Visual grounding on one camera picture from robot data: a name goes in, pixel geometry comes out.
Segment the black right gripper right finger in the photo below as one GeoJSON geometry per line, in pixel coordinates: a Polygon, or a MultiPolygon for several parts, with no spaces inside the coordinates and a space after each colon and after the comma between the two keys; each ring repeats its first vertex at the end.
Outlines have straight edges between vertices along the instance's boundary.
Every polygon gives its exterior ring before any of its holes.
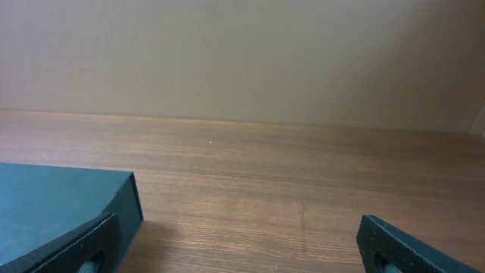
{"type": "Polygon", "coordinates": [[[357,244],[366,273],[480,273],[374,215],[363,215],[357,244]]]}

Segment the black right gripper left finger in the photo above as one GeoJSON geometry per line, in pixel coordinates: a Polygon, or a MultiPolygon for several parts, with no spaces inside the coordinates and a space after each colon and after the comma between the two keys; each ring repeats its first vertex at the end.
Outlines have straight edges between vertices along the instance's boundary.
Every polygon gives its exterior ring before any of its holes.
{"type": "Polygon", "coordinates": [[[1,266],[1,272],[112,272],[123,235],[118,217],[104,213],[1,266]]]}

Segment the dark green box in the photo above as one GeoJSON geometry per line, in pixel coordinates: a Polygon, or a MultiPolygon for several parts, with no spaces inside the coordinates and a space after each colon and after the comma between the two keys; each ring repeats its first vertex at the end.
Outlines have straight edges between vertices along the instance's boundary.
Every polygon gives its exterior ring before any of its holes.
{"type": "Polygon", "coordinates": [[[123,235],[115,271],[143,222],[132,172],[3,163],[1,266],[107,212],[123,235]]]}

